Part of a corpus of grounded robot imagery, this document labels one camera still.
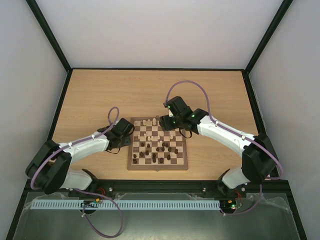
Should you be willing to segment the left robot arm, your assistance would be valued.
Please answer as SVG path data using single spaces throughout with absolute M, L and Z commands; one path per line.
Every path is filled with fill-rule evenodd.
M 71 165 L 95 153 L 110 153 L 113 149 L 128 146 L 134 129 L 132 123 L 121 118 L 73 142 L 46 141 L 25 170 L 31 189 L 47 195 L 60 189 L 95 192 L 97 177 L 87 169 L 71 169 Z

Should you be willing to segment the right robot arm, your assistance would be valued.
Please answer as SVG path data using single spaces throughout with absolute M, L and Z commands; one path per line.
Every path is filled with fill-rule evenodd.
M 219 122 L 208 111 L 192 110 L 180 96 L 167 100 L 163 105 L 169 111 L 160 117 L 163 131 L 179 129 L 202 135 L 241 157 L 241 166 L 228 169 L 219 177 L 217 189 L 222 195 L 229 196 L 243 184 L 261 184 L 276 167 L 278 159 L 266 134 L 253 135 L 232 128 Z

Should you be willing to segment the wooden chess board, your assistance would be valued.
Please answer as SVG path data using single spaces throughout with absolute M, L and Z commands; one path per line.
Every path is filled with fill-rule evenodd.
M 127 169 L 129 171 L 183 171 L 189 168 L 184 130 L 163 131 L 160 117 L 133 117 L 134 131 L 130 135 Z M 156 163 L 152 155 L 157 155 Z

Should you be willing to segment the black king piece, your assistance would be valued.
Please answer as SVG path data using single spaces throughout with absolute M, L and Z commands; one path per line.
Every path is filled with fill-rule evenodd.
M 152 162 L 153 163 L 157 162 L 157 155 L 155 153 L 152 154 Z

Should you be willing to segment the black aluminium frame rail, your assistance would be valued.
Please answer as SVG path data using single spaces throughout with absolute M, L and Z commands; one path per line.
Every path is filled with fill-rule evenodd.
M 218 180 L 94 180 L 86 189 L 87 192 L 101 193 L 108 197 L 124 193 L 193 194 L 204 198 L 234 199 L 245 197 L 249 193 L 258 193 L 258 184 L 247 183 L 228 189 L 219 185 Z

